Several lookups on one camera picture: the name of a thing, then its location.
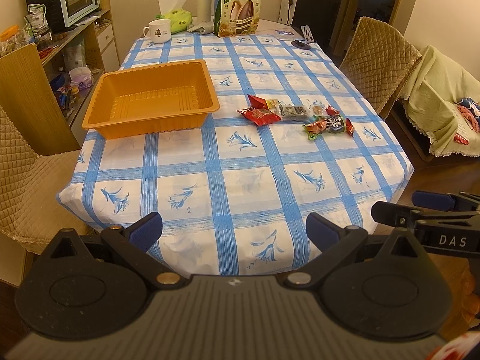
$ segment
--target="blue and white checkered tablecloth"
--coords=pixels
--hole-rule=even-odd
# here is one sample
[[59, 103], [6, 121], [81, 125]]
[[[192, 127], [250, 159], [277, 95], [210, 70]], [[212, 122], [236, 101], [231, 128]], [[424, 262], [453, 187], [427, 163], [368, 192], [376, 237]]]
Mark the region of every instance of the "blue and white checkered tablecloth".
[[[396, 202], [413, 167], [388, 126], [316, 45], [270, 36], [176, 34], [135, 42], [121, 69], [204, 59], [220, 110], [201, 128], [105, 140], [88, 132], [62, 205], [92, 227], [129, 226], [158, 211], [149, 253], [181, 274], [248, 275], [296, 269], [319, 254], [305, 233], [318, 212], [375, 229], [377, 200]], [[236, 112], [246, 94], [328, 104], [356, 128], [307, 139], [301, 123], [256, 127]]]

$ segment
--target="snack wrapper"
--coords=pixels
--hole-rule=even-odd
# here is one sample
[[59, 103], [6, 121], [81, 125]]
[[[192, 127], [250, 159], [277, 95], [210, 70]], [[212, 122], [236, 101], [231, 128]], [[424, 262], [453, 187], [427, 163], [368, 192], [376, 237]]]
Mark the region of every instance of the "snack wrapper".
[[347, 127], [347, 120], [345, 120], [340, 115], [335, 115], [319, 119], [318, 121], [313, 123], [306, 124], [303, 126], [303, 128], [307, 131], [309, 140], [315, 140], [320, 134], [324, 132], [333, 132], [335, 134], [338, 134], [340, 132], [346, 131], [350, 135], [353, 135], [353, 131], [350, 133], [353, 126], [350, 123], [350, 120], [348, 120], [348, 124], [351, 128]]
[[346, 132], [349, 134], [349, 136], [353, 137], [353, 133], [355, 132], [355, 127], [353, 126], [352, 122], [350, 122], [349, 118], [345, 119], [345, 127], [346, 127]]
[[307, 122], [310, 118], [308, 110], [303, 105], [277, 104], [275, 113], [280, 116], [282, 120]]
[[272, 108], [275, 108], [278, 104], [280, 104], [280, 102], [277, 99], [266, 100], [266, 99], [262, 99], [261, 97], [253, 96], [251, 94], [247, 96], [252, 108], [272, 109]]
[[267, 124], [272, 124], [280, 120], [280, 116], [274, 114], [268, 109], [256, 109], [256, 108], [246, 108], [237, 110], [240, 114], [245, 116], [247, 119], [253, 121], [257, 126], [265, 126]]
[[314, 105], [310, 110], [313, 116], [316, 116], [316, 117], [323, 116], [323, 108], [320, 105]]
[[340, 112], [337, 111], [335, 108], [333, 108], [331, 105], [329, 105], [325, 109], [325, 112], [327, 112], [327, 114], [330, 115], [330, 116], [340, 115]]

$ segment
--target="white thermos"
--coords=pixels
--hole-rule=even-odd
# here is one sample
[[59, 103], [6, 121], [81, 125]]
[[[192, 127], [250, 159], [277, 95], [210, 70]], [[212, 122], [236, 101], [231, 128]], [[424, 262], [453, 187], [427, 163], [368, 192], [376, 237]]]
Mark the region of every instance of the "white thermos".
[[197, 0], [198, 23], [212, 21], [212, 0]]

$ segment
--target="sunflower seed bag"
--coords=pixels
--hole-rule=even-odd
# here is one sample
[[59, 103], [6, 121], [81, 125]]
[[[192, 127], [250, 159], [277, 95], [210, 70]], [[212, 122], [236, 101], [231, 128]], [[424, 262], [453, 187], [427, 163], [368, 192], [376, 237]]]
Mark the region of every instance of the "sunflower seed bag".
[[220, 38], [255, 34], [260, 18], [261, 0], [219, 0], [214, 32]]

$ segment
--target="quilted chair cover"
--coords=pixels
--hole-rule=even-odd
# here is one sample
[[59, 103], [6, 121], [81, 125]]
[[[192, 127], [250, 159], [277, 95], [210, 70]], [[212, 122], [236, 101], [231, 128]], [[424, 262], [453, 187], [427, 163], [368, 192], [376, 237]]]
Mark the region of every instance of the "quilted chair cover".
[[398, 30], [361, 17], [340, 70], [385, 119], [421, 57]]
[[47, 157], [35, 153], [0, 107], [0, 231], [40, 254], [63, 227], [80, 235], [92, 229], [55, 195], [70, 181], [79, 151]]

